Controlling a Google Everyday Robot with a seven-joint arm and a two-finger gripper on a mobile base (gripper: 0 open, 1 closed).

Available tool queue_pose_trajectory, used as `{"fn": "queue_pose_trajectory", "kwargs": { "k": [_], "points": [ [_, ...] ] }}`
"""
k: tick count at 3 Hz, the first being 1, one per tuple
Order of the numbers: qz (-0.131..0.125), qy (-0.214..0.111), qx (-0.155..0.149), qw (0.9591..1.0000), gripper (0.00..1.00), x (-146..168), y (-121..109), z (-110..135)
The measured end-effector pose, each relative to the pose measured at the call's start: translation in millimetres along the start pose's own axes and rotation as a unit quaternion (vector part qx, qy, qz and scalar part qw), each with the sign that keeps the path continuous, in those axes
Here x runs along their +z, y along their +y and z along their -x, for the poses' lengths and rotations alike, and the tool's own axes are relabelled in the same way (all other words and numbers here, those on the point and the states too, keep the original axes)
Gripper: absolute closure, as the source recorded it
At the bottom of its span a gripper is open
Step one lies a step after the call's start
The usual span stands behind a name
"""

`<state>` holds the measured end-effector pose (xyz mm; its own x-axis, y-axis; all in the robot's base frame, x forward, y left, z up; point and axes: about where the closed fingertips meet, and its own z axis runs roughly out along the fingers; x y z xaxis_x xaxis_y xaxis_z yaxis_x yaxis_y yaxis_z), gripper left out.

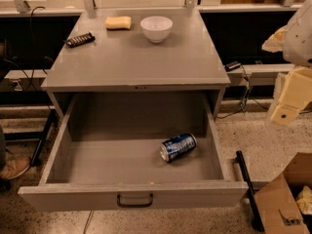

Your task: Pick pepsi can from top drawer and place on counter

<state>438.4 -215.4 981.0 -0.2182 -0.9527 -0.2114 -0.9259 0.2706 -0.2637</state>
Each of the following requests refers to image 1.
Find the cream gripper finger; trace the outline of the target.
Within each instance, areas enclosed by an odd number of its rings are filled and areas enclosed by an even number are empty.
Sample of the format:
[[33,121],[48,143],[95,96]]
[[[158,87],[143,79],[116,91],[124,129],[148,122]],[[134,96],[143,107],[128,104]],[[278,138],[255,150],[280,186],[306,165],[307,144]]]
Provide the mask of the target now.
[[275,31],[264,41],[262,50],[270,53],[282,52],[285,31],[286,28],[284,26]]
[[287,126],[312,101],[312,69],[299,67],[282,76],[282,88],[270,121]]

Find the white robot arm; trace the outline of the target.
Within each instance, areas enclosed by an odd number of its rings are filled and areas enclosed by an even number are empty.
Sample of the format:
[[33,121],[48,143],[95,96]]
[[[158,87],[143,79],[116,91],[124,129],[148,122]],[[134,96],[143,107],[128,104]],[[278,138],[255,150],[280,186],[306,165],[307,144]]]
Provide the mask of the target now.
[[281,52],[294,69],[276,81],[270,121],[287,126],[312,101],[312,0],[306,0],[289,22],[262,44],[266,52]]

